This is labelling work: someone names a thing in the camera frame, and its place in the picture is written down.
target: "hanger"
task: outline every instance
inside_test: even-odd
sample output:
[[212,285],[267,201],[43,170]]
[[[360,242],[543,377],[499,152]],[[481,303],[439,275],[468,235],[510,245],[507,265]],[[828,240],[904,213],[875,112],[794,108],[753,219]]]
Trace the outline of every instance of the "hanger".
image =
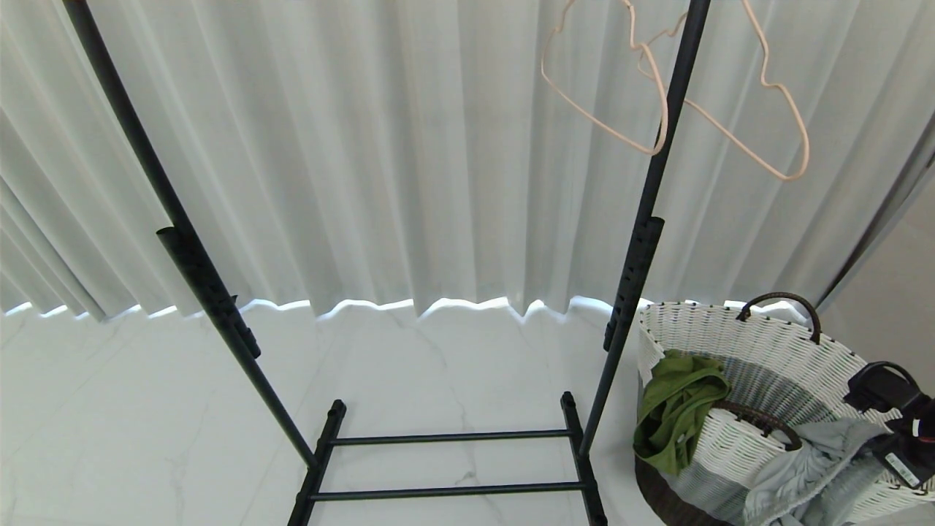
[[[562,98],[567,100],[578,112],[583,114],[593,123],[597,124],[598,126],[603,128],[605,131],[608,131],[609,133],[611,133],[613,136],[617,137],[618,139],[621,139],[623,142],[626,142],[627,144],[630,144],[631,146],[636,147],[641,152],[649,153],[649,154],[657,153],[658,152],[657,149],[653,149],[652,151],[647,151],[647,149],[640,147],[639,145],[635,144],[632,140],[622,136],[621,134],[619,134],[618,132],[616,132],[615,130],[607,126],[606,124],[602,123],[600,120],[594,117],[594,115],[592,115],[591,113],[587,112],[586,110],[584,110],[583,108],[581,108],[580,106],[572,102],[568,98],[568,96],[562,93],[557,87],[555,87],[554,83],[546,76],[545,57],[546,57],[546,54],[548,53],[549,42],[556,33],[561,33],[562,27],[565,24],[565,17],[568,13],[568,9],[571,7],[572,4],[574,4],[574,2],[575,0],[568,0],[568,3],[565,5],[565,8],[562,10],[562,16],[561,16],[558,26],[556,26],[553,29],[553,31],[549,34],[549,37],[546,39],[546,44],[545,44],[545,47],[542,53],[542,62],[541,62],[542,76],[546,79],[549,85],[552,86],[553,89],[555,89],[562,96]],[[660,31],[659,33],[657,33],[652,38],[650,38],[648,41],[634,44],[633,33],[636,27],[636,11],[633,8],[633,5],[630,3],[629,0],[621,0],[621,2],[623,2],[623,4],[626,6],[627,10],[630,13],[630,48],[633,49],[634,51],[640,50],[640,59],[637,62],[637,69],[645,77],[651,80],[655,80],[657,83],[657,87],[658,87],[658,84],[661,83],[661,80],[659,78],[659,70],[658,70],[658,66],[655,63],[655,58],[653,57],[652,52],[649,51],[649,46],[663,35],[667,37],[675,37],[675,35],[678,34],[679,29],[681,29],[682,24],[685,21],[685,17],[687,16],[688,13],[687,12],[683,13],[682,16],[679,17],[679,20],[676,21],[675,27],[673,27],[672,29],[670,30],[664,29]],[[789,108],[792,111],[792,116],[796,120],[798,131],[802,136],[802,160],[801,160],[801,164],[799,166],[798,171],[793,175],[783,174],[778,169],[774,168],[772,165],[764,161],[759,155],[757,155],[749,147],[743,144],[739,139],[737,139],[737,137],[735,137],[734,134],[730,133],[730,131],[727,130],[727,128],[725,128],[721,123],[719,123],[717,119],[715,119],[709,112],[707,112],[704,108],[702,108],[698,103],[686,98],[685,104],[697,110],[698,113],[700,113],[702,117],[704,117],[711,124],[713,124],[714,127],[716,127],[721,133],[723,133],[728,139],[730,139],[731,142],[737,145],[738,148],[740,148],[744,153],[749,155],[754,161],[757,162],[758,165],[765,168],[769,173],[777,177],[780,181],[784,181],[784,182],[794,181],[795,179],[798,179],[802,175],[804,175],[805,170],[809,165],[811,145],[809,142],[808,130],[806,130],[805,122],[802,119],[801,114],[798,112],[798,107],[796,106],[795,100],[793,100],[792,98],[792,94],[789,93],[789,90],[785,87],[785,85],[781,83],[774,83],[774,82],[767,81],[766,72],[767,72],[767,66],[770,60],[770,45],[766,40],[766,35],[763,33],[763,28],[760,27],[759,21],[756,19],[756,15],[753,11],[753,8],[750,6],[750,0],[741,0],[741,2],[743,3],[743,8],[747,13],[747,18],[750,19],[750,23],[754,27],[754,31],[756,32],[756,37],[759,40],[760,47],[763,49],[763,62],[762,62],[762,66],[760,67],[760,79],[759,79],[760,85],[762,85],[765,88],[779,90],[783,94],[783,97],[785,98],[786,103],[789,105]],[[643,58],[646,58],[649,61],[650,68],[653,71],[652,74],[650,74],[650,72],[642,68]],[[665,141],[665,137],[669,131],[668,129],[669,116],[668,116],[668,112],[666,111],[665,99],[663,99],[662,101],[662,107],[663,107],[663,121],[662,122],[665,124],[665,126],[663,126],[662,124],[660,125],[659,140],[656,142],[657,148],[661,147],[661,143]]]

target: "olive green clothing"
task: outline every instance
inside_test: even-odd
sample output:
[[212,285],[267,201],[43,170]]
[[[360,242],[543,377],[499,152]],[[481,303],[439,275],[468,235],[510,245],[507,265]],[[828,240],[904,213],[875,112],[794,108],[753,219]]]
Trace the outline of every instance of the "olive green clothing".
[[691,463],[705,416],[730,393],[723,370],[716,359],[666,351],[643,390],[633,436],[638,457],[670,475]]

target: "laundry basket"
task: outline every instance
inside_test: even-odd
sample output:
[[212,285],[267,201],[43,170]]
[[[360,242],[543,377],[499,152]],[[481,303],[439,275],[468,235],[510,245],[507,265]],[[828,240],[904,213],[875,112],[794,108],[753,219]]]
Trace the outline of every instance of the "laundry basket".
[[[751,313],[753,305],[775,298],[801,303],[811,315],[814,329]],[[875,411],[861,415],[843,401],[847,381],[867,362],[821,334],[817,312],[795,294],[766,294],[741,310],[693,302],[649,305],[640,311],[639,366],[643,384],[652,379],[652,369],[667,349],[719,359],[732,384],[728,402],[772,416],[790,427],[842,417],[865,418],[884,425],[900,416],[896,410],[885,415]],[[685,508],[677,522],[680,525],[740,524],[739,501],[745,491],[753,485],[760,468],[784,451],[786,446],[764,432],[763,426],[738,420],[738,415],[727,409],[714,408],[705,420],[687,469],[678,476],[662,475],[638,462],[637,479],[650,505],[659,504],[661,499],[671,500],[673,495],[683,502]],[[668,492],[660,487],[659,480],[664,480]],[[850,520],[873,519],[927,502],[935,502],[935,479],[913,490],[884,472],[857,500]],[[676,507],[669,503],[659,509],[665,506]]]

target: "clothes rack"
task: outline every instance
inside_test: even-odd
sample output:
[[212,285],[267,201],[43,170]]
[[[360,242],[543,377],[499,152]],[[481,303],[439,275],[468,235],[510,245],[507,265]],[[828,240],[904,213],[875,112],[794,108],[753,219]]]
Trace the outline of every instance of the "clothes rack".
[[[579,491],[584,508],[592,526],[608,524],[601,503],[590,452],[597,433],[597,425],[607,403],[611,385],[620,358],[623,355],[626,335],[630,330],[637,304],[653,263],[655,249],[665,222],[653,216],[656,196],[662,176],[669,160],[672,140],[682,113],[685,93],[691,78],[692,68],[698,55],[701,34],[707,19],[711,0],[691,0],[682,33],[671,83],[667,95],[669,108],[669,133],[662,150],[650,161],[643,186],[640,206],[630,235],[626,260],[620,284],[611,311],[611,319],[604,337],[607,358],[604,364],[597,393],[587,423],[582,427],[578,410],[570,392],[560,398],[565,415],[565,428],[542,431],[501,431],[447,433],[428,435],[339,437],[341,421],[347,406],[335,400],[327,413],[322,434],[312,451],[301,431],[282,405],[275,389],[266,380],[257,363],[261,356],[260,347],[247,327],[235,304],[235,296],[227,290],[214,267],[208,252],[198,238],[178,195],[172,187],[156,151],[153,149],[142,122],[139,121],[129,95],[123,87],[117,69],[110,59],[104,39],[98,31],[94,16],[86,0],[63,0],[69,19],[88,56],[94,74],[107,96],[123,133],[127,137],[152,189],[159,198],[172,226],[156,232],[159,240],[179,268],[187,285],[192,289],[201,307],[205,310],[214,328],[250,378],[260,398],[266,403],[273,417],[306,463],[308,473],[295,496],[295,506],[289,518],[289,526],[306,526],[315,503],[327,501],[362,501],[374,499],[400,499],[418,497],[453,497],[459,495],[491,495],[507,493],[530,493],[545,491]],[[381,489],[371,491],[322,492],[325,470],[335,447],[362,445],[395,445],[414,443],[437,443],[480,440],[532,440],[537,438],[567,437],[572,449],[578,479],[569,482],[510,484],[496,486],[449,487],[428,489]]]

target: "basket handle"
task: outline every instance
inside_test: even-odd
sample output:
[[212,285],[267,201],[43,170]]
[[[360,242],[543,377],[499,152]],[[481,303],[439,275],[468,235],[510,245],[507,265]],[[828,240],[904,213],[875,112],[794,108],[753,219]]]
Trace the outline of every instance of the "basket handle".
[[805,310],[809,312],[809,316],[812,317],[812,326],[814,327],[812,331],[812,340],[816,344],[821,343],[821,322],[818,321],[818,312],[812,307],[812,304],[808,300],[804,299],[798,294],[793,294],[791,292],[770,292],[769,294],[764,294],[763,296],[757,296],[750,301],[747,301],[747,304],[741,309],[740,315],[737,316],[737,319],[740,321],[747,321],[747,318],[750,317],[750,307],[756,305],[760,301],[765,300],[774,300],[776,298],[783,298],[784,300],[793,300],[801,303]]
[[802,448],[802,439],[799,438],[798,433],[792,431],[792,428],[782,422],[779,418],[763,413],[753,407],[748,407],[746,405],[740,405],[739,403],[728,402],[726,400],[719,400],[714,403],[714,406],[717,409],[724,409],[730,411],[734,415],[737,415],[739,419],[746,420],[751,424],[757,426],[759,429],[763,430],[763,436],[768,436],[772,433],[772,430],[780,430],[785,433],[785,436],[788,437],[789,444],[785,447],[786,451],[795,451]]

